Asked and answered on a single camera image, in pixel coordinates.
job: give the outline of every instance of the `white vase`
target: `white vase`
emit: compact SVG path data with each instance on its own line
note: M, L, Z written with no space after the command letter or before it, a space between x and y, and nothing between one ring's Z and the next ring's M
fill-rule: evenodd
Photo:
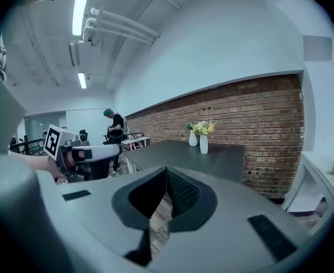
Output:
M197 138L193 130L190 130L189 144L192 147L197 146Z
M207 154L208 151L207 135L200 136L200 151L201 154Z

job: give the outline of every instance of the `gray table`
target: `gray table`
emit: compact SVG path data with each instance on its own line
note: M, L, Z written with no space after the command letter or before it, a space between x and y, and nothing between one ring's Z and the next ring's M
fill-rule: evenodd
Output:
M244 146L209 144L208 153L187 142L163 140L147 147L125 152L130 172L135 167L144 170L158 166L175 166L206 173L218 178L242 183L244 172Z

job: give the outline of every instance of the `ceiling light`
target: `ceiling light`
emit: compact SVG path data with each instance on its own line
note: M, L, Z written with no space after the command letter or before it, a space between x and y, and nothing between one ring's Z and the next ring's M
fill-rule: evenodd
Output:
M80 80L80 85L82 89L86 89L86 82L85 82L85 74L84 73L77 73L78 79Z
M82 34L82 18L84 17L84 11L87 0L75 0L74 13L72 15L72 34Z

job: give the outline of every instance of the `black shirt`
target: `black shirt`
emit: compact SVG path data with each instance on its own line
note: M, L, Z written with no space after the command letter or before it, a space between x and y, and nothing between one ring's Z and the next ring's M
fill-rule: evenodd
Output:
M120 116L120 114L115 113L114 117L112 118L112 127L116 127L120 125L122 127L121 130L115 130L110 133L113 138L120 137L123 134L123 127L124 127L124 119Z

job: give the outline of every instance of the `floor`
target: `floor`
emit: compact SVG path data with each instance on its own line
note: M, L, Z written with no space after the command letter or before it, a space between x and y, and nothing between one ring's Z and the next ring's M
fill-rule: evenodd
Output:
M121 175L129 174L128 167L126 164L120 166L120 171L114 176L118 177ZM322 214L327 209L325 201L322 201L317 207L316 211L308 215L294 215L297 221L307 230L310 230L318 222ZM159 206L154 212L153 216L149 220L149 236L151 244L152 257L156 256L163 245L168 240L168 222L171 218L172 203L168 194L166 193L161 200Z

